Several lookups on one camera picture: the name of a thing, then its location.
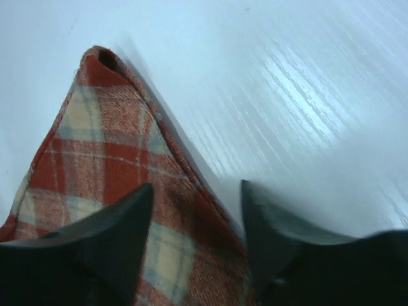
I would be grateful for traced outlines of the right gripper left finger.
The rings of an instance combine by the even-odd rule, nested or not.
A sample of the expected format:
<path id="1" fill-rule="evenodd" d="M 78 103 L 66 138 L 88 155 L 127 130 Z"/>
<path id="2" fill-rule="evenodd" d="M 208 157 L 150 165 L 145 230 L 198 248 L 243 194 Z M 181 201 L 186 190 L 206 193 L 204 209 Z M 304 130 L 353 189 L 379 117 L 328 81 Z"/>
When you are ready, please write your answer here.
<path id="1" fill-rule="evenodd" d="M 1 305 L 132 305 L 152 204 L 144 184 L 57 231 L 1 243 Z"/>

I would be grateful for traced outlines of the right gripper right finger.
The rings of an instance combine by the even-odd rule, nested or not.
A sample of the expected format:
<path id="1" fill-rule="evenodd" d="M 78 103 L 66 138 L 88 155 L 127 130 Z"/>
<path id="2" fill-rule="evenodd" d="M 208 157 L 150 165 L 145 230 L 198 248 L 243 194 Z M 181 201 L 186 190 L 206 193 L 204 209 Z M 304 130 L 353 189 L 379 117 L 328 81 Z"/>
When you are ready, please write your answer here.
<path id="1" fill-rule="evenodd" d="M 241 181 L 252 286 L 260 305 L 406 305 L 407 231 L 342 235 Z"/>

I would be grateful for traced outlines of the red plaid skirt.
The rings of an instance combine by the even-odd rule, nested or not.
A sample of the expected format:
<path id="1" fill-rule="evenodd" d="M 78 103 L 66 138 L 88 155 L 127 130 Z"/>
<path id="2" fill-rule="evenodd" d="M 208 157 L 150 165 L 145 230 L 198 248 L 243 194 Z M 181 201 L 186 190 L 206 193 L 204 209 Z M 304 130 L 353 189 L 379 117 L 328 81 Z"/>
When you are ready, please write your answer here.
<path id="1" fill-rule="evenodd" d="M 38 238 L 150 183 L 154 209 L 135 305 L 255 305 L 247 255 L 146 86 L 111 50 L 83 55 L 18 188 L 4 242 Z"/>

